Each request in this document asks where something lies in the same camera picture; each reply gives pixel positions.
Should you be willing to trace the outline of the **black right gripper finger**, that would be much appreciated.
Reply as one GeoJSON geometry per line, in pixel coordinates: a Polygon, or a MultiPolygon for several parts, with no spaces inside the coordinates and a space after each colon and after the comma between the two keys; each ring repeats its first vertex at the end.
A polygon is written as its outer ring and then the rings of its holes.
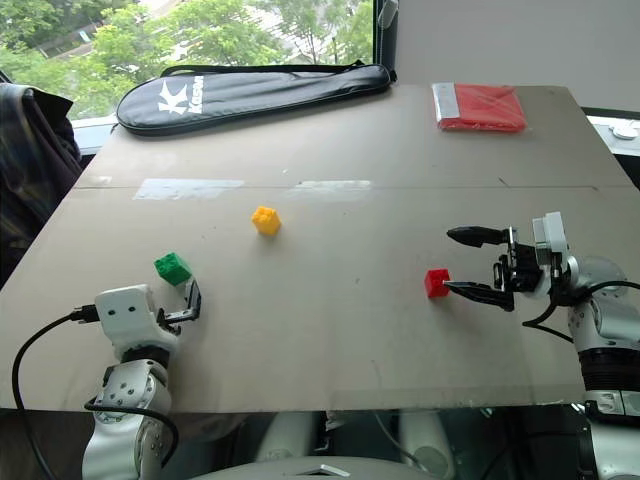
{"type": "Polygon", "coordinates": [[[508,229],[459,226],[448,230],[446,235],[462,245],[474,248],[481,248],[484,244],[501,245],[509,242],[508,229]]]}
{"type": "Polygon", "coordinates": [[[445,281],[444,285],[451,292],[473,302],[496,306],[506,312],[514,310],[514,296],[511,292],[495,290],[489,285],[476,282],[445,281]]]}

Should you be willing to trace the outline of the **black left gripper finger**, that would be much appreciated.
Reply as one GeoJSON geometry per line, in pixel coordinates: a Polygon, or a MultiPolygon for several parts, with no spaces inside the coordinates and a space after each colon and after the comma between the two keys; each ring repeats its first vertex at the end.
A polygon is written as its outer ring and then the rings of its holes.
{"type": "Polygon", "coordinates": [[[187,281],[185,286],[185,300],[187,308],[186,317],[189,321],[195,321],[200,316],[202,296],[199,285],[194,277],[187,281]]]}

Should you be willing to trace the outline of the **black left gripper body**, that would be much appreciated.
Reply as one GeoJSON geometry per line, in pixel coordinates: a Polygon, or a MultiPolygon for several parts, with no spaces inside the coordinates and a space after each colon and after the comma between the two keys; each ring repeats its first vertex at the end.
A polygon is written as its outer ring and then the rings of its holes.
{"type": "Polygon", "coordinates": [[[185,322],[195,321],[200,316],[200,310],[195,308],[189,308],[179,312],[166,314],[163,309],[160,309],[156,316],[156,323],[159,327],[173,335],[180,335],[182,327],[185,322]]]}

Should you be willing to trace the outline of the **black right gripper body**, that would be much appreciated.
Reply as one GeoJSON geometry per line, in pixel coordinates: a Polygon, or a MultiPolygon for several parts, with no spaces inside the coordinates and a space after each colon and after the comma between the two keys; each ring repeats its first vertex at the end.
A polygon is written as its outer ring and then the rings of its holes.
{"type": "Polygon", "coordinates": [[[513,293],[531,293],[542,276],[535,248],[521,244],[513,227],[491,230],[491,243],[505,244],[507,253],[493,265],[494,288],[500,300],[512,300],[513,293]]]}

